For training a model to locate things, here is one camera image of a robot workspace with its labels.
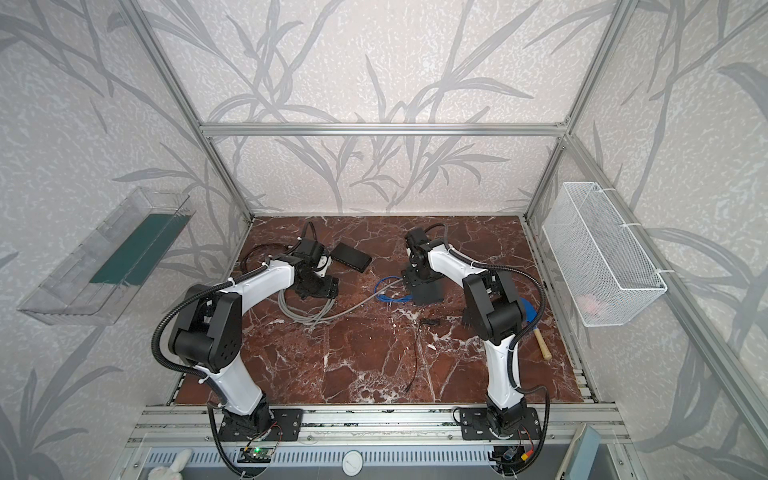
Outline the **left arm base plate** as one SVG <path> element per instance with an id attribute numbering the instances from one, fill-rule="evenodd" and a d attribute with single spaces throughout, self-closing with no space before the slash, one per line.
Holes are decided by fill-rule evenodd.
<path id="1" fill-rule="evenodd" d="M 298 439 L 304 411 L 302 409 L 265 408 L 251 415 L 241 416 L 227 410 L 219 427 L 219 438 L 223 442 L 272 441 L 294 442 Z"/>

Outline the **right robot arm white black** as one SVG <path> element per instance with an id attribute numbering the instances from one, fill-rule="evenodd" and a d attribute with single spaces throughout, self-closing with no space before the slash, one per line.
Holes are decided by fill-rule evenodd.
<path id="1" fill-rule="evenodd" d="M 549 391 L 544 385 L 521 386 L 518 355 L 519 341 L 538 326 L 544 313 L 545 291 L 530 274 L 473 260 L 446 237 L 430 239 L 423 228 L 409 231 L 405 241 L 408 266 L 403 281 L 415 304 L 441 302 L 444 278 L 463 288 L 463 322 L 483 341 L 486 352 L 487 432 L 501 440 L 538 437 L 529 449 L 520 445 L 512 455 L 491 456 L 497 473 L 515 478 L 542 453 L 550 420 Z"/>

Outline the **black ribbed network switch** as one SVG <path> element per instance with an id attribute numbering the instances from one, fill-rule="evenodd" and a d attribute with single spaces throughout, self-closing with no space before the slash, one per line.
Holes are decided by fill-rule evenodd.
<path id="1" fill-rule="evenodd" d="M 370 255 L 345 243 L 339 243 L 333 248 L 331 258 L 359 273 L 364 273 L 372 262 Z"/>

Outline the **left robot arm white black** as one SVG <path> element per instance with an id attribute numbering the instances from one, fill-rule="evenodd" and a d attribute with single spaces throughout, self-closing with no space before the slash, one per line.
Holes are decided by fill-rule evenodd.
<path id="1" fill-rule="evenodd" d="M 254 479 L 264 470 L 242 469 L 230 460 L 215 412 L 220 410 L 248 439 L 269 435 L 277 424 L 266 394 L 242 361 L 243 315 L 286 289 L 296 290 L 302 298 L 335 299 L 338 280 L 326 274 L 330 263 L 314 224 L 308 222 L 295 245 L 259 268 L 218 285 L 190 287 L 152 335 L 151 352 L 161 366 L 199 378 L 216 396 L 215 403 L 206 405 L 212 438 L 221 460 L 239 479 Z"/>

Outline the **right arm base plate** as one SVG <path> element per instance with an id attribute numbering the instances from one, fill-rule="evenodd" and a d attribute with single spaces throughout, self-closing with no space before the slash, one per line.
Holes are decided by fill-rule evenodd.
<path id="1" fill-rule="evenodd" d="M 539 440 L 542 433 L 542 423 L 538 412 L 533 407 L 526 407 L 519 422 L 515 423 L 507 433 L 494 433 L 488 419 L 486 407 L 460 407 L 455 410 L 456 422 L 461 429 L 461 437 L 465 441 L 496 441 L 496 440 Z"/>

